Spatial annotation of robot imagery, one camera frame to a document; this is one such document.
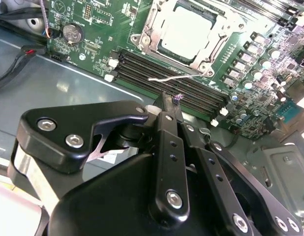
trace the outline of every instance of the motherboard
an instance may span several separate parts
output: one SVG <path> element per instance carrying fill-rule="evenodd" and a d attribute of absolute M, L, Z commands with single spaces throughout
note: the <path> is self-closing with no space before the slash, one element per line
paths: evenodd
<path fill-rule="evenodd" d="M 54 58 L 213 126 L 254 140 L 304 113 L 304 0 L 50 0 L 48 18 Z"/>

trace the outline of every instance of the red cable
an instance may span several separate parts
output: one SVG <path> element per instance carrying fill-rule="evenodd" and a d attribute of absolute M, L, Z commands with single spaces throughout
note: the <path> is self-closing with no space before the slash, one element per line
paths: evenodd
<path fill-rule="evenodd" d="M 26 54 L 32 54 L 32 53 L 35 53 L 35 50 L 31 49 L 26 52 Z"/>

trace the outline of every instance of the cpu socket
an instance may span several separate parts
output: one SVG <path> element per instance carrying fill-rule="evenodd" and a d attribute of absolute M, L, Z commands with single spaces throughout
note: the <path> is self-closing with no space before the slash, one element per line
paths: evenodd
<path fill-rule="evenodd" d="M 154 0 L 141 34 L 130 40 L 144 54 L 188 74 L 212 77 L 212 64 L 246 23 L 232 7 L 211 0 Z"/>

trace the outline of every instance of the screw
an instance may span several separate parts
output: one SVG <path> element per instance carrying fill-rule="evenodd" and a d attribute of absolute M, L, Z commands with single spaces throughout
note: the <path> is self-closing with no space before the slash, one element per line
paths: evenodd
<path fill-rule="evenodd" d="M 205 63 L 200 64 L 199 70 L 200 70 L 201 72 L 205 72 L 206 69 L 207 69 L 207 68 L 206 68 L 206 64 L 205 64 Z"/>
<path fill-rule="evenodd" d="M 222 151 L 222 148 L 219 144 L 213 144 L 215 146 L 215 148 L 219 151 Z"/>
<path fill-rule="evenodd" d="M 187 127 L 191 132 L 195 131 L 195 129 L 194 129 L 190 124 L 188 124 L 186 127 Z"/>
<path fill-rule="evenodd" d="M 288 218 L 288 221 L 289 221 L 290 226 L 292 227 L 293 230 L 295 230 L 296 232 L 300 231 L 300 228 L 298 227 L 298 225 L 293 220 Z"/>
<path fill-rule="evenodd" d="M 279 217 L 275 218 L 276 223 L 279 225 L 279 227 L 285 231 L 288 232 L 288 227 L 286 226 L 286 224 L 283 222 L 283 220 L 281 220 Z"/>
<path fill-rule="evenodd" d="M 166 115 L 165 116 L 168 120 L 173 120 L 173 118 L 171 118 L 170 116 Z"/>
<path fill-rule="evenodd" d="M 151 40 L 148 36 L 144 36 L 141 40 L 141 42 L 144 44 L 144 45 L 148 45 L 150 44 Z"/>
<path fill-rule="evenodd" d="M 182 198 L 174 191 L 168 191 L 166 194 L 168 203 L 175 209 L 182 208 Z"/>
<path fill-rule="evenodd" d="M 143 112 L 144 112 L 144 110 L 143 110 L 141 107 L 136 107 L 136 110 L 137 110 L 138 112 L 140 112 L 140 113 L 143 113 Z"/>
<path fill-rule="evenodd" d="M 248 225 L 246 224 L 244 219 L 241 218 L 239 215 L 234 214 L 233 221 L 234 221 L 235 225 L 240 229 L 240 231 L 242 231 L 243 233 L 248 232 Z"/>
<path fill-rule="evenodd" d="M 83 146 L 83 139 L 76 134 L 70 134 L 66 137 L 65 142 L 72 148 L 80 148 Z"/>
<path fill-rule="evenodd" d="M 56 128 L 56 124 L 50 119 L 41 119 L 37 126 L 44 131 L 53 131 Z"/>

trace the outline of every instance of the connector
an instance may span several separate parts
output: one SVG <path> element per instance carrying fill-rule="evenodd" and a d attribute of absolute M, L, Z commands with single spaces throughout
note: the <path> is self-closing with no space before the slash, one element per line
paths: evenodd
<path fill-rule="evenodd" d="M 47 52 L 46 46 L 41 46 L 41 45 L 25 45 L 21 48 L 21 51 L 26 53 L 30 50 L 35 51 L 34 54 L 37 55 L 44 55 Z"/>

